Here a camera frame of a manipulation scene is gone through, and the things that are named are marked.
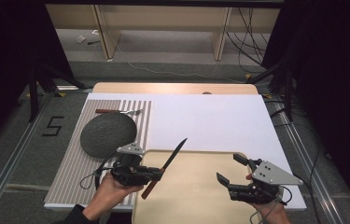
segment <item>gray carpet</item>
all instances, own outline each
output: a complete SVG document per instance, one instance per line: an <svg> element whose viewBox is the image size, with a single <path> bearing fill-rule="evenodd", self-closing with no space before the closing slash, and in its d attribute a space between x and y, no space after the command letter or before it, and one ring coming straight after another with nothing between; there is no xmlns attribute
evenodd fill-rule
<svg viewBox="0 0 350 224"><path fill-rule="evenodd" d="M94 85L100 81L243 83L246 74L237 65L134 64L155 72L170 71L177 74L173 75L135 69L127 63L71 62L70 64L77 80L88 85ZM260 67L254 66L246 66L245 69L263 71ZM198 74L198 76L180 76L186 74ZM267 85L264 85L268 81L268 78L267 80L264 79L257 85L260 93L268 92ZM58 85L67 85L62 80L56 80L56 82ZM21 105L14 108L7 123L3 126L2 132L0 132L0 172L26 128L30 113L30 105L26 94L27 90L20 97ZM64 97L53 97L51 99L32 141L26 148L17 170L1 197L0 223L50 223L65 216L63 213L45 209L43 200L62 161L86 97L87 93L68 92ZM267 103L266 106L270 114L277 110L274 103ZM292 112L302 142L313 155L317 155L320 151L316 170L324 178L324 183L338 205L345 223L350 223L350 191L348 187L343 182L335 164L323 156L324 147L319 144L313 125L303 114L301 106L294 104ZM52 124L62 126L62 128L57 136L43 136L56 131L47 128L53 116L63 117L52 122ZM281 124L282 121L278 116L273 117L273 125ZM309 174L305 173L301 165L300 159L287 136L286 127L279 126L276 131L293 173L303 179L308 179ZM300 187L300 189L308 208L302 212L288 212L288 215L293 223L316 223L311 196L306 187ZM328 223L318 199L316 199L316 206L321 222Z"/></svg>

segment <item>small dark object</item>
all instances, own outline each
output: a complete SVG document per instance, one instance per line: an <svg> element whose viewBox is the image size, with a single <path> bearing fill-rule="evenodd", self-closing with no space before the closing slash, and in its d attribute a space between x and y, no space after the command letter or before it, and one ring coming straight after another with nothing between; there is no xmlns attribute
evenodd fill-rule
<svg viewBox="0 0 350 224"><path fill-rule="evenodd" d="M92 119L82 130L80 144L94 158L104 159L117 148L134 142L137 127L121 113L107 113Z"/></svg>

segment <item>human hand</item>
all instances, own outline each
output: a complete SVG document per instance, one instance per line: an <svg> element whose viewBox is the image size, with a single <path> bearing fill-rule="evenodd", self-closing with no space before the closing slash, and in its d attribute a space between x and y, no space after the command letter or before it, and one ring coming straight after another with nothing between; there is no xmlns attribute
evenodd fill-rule
<svg viewBox="0 0 350 224"><path fill-rule="evenodd" d="M142 188L143 186L123 186L108 172L82 214L91 221L97 220L101 215L107 214L113 207L121 203L128 194Z"/></svg>
<svg viewBox="0 0 350 224"><path fill-rule="evenodd" d="M246 179L251 180L251 174L246 176ZM269 224L288 224L285 207L280 202L272 201L266 204L250 203L261 214L262 218Z"/></svg>

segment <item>person's left hand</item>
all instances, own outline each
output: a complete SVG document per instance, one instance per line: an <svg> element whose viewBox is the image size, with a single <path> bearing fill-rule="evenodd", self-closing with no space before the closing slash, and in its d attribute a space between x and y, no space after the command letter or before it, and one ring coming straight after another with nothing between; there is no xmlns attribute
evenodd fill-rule
<svg viewBox="0 0 350 224"><path fill-rule="evenodd" d="M122 203L124 198L141 190L143 186L123 186L117 182L110 173L107 173L90 204L82 212L84 216L93 221L101 215L107 214L117 204Z"/></svg>

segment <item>fork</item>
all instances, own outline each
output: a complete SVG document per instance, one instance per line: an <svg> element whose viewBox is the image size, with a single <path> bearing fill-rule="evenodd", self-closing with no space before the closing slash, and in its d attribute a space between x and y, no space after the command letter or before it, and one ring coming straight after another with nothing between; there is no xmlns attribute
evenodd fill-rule
<svg viewBox="0 0 350 224"><path fill-rule="evenodd" d="M143 112L143 108L137 109L137 110L113 110L113 109L96 109L95 110L96 114L121 113L121 114L126 114L126 115L139 115L142 112Z"/></svg>

